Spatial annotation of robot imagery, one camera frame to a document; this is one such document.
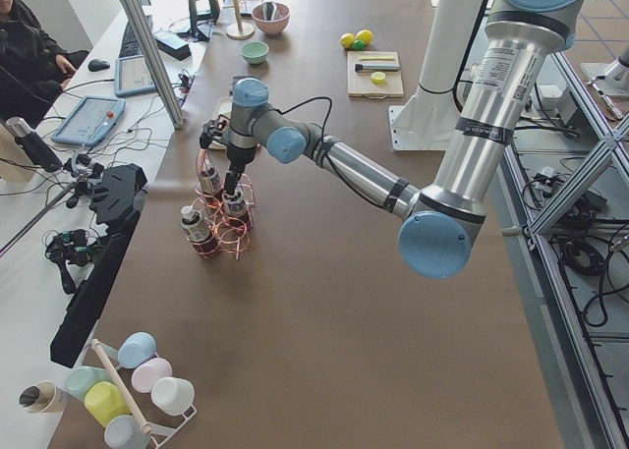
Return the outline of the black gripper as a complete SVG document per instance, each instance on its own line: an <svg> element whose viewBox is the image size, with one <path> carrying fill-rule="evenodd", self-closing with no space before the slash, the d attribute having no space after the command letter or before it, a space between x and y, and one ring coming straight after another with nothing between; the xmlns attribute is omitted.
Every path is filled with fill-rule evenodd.
<svg viewBox="0 0 629 449"><path fill-rule="evenodd" d="M257 148L257 143L249 147L240 147L233 143L227 145L226 151L230 165L224 181L226 194L234 194L236 188L238 190L243 188L243 173L246 166L254 161Z"/></svg>

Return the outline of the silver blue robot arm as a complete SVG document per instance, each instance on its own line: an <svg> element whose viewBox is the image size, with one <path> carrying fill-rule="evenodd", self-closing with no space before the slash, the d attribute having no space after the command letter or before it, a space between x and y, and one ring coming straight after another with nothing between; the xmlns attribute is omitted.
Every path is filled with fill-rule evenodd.
<svg viewBox="0 0 629 449"><path fill-rule="evenodd" d="M397 149L443 148L433 182L417 188L364 157L323 126L293 122L268 101L260 80L238 81L225 134L230 162L224 191L234 194L246 166L264 147L287 164L306 156L367 202L402 220L398 248L407 265L433 279L463 269L486 219L484 197L550 54L569 48L585 0L494 0L488 47L460 111L449 108L451 84L435 66L453 41L447 20L461 22L461 0L439 0L420 85L389 112Z"/></svg>

